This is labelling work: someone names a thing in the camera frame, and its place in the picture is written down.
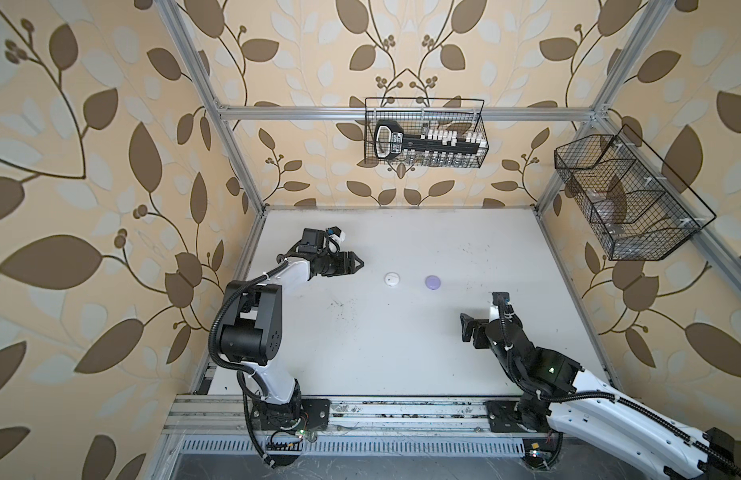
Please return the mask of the white round charging case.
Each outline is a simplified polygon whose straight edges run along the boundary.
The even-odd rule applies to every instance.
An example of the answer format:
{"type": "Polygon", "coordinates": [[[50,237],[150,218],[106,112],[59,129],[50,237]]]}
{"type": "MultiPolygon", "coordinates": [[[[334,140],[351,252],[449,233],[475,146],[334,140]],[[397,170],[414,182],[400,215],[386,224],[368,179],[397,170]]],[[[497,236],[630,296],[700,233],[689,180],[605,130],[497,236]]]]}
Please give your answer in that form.
{"type": "Polygon", "coordinates": [[[388,272],[388,274],[384,276],[384,283],[388,287],[394,288],[400,284],[400,276],[395,272],[388,272]]]}

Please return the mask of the purple round charging case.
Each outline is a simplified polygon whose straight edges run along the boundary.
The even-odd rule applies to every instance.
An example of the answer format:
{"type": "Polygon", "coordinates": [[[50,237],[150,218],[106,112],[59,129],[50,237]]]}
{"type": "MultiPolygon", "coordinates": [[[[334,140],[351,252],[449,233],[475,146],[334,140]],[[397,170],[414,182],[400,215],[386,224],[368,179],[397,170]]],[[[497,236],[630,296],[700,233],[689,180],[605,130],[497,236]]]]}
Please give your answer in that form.
{"type": "Polygon", "coordinates": [[[432,291],[438,290],[442,286],[441,279],[436,275],[428,275],[424,279],[425,286],[432,291]]]}

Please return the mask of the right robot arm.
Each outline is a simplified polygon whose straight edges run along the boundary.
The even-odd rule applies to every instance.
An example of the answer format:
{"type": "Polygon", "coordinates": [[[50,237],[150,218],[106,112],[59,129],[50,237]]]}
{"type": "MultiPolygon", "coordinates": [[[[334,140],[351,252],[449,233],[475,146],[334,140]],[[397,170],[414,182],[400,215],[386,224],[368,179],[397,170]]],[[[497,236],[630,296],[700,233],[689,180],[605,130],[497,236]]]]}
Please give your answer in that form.
{"type": "Polygon", "coordinates": [[[521,394],[510,420],[534,433],[572,436],[650,479],[741,479],[735,440],[701,431],[618,391],[580,363],[534,345],[517,316],[459,318],[461,339],[490,351],[521,394]]]}

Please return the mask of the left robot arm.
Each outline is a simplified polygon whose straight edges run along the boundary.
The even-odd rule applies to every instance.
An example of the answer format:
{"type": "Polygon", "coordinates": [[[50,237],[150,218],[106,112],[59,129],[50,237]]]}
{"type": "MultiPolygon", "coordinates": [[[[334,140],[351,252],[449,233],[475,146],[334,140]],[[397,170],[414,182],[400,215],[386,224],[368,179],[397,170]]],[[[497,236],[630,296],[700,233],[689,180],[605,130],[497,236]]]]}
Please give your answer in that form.
{"type": "Polygon", "coordinates": [[[284,296],[316,277],[354,275],[364,260],[342,249],[338,226],[306,228],[302,238],[276,256],[276,266],[252,280],[226,285],[222,306],[208,334],[208,354],[219,368],[258,384],[258,400],[270,405],[296,401],[298,380],[274,363],[284,339],[284,296]]]}

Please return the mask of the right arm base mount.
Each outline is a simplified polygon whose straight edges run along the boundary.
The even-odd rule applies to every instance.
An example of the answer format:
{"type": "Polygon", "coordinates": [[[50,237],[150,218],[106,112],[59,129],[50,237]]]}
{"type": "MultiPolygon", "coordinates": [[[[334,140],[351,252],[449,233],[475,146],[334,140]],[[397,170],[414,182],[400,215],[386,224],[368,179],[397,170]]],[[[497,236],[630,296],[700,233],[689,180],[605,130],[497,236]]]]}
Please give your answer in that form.
{"type": "Polygon", "coordinates": [[[560,460],[564,434],[552,429],[546,410],[523,400],[489,400],[484,403],[491,433],[530,434],[522,441],[522,463],[533,471],[550,471],[560,460]]]}

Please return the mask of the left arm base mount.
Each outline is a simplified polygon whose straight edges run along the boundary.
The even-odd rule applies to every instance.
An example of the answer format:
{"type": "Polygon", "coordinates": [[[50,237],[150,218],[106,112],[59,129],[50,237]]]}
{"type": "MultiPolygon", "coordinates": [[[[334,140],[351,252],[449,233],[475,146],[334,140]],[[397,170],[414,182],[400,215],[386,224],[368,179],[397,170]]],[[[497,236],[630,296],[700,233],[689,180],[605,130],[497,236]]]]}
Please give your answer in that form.
{"type": "Polygon", "coordinates": [[[294,400],[274,405],[244,399],[246,432],[254,452],[266,466],[274,469],[292,463],[304,442],[316,441],[316,434],[328,428],[330,406],[327,399],[294,400]]]}

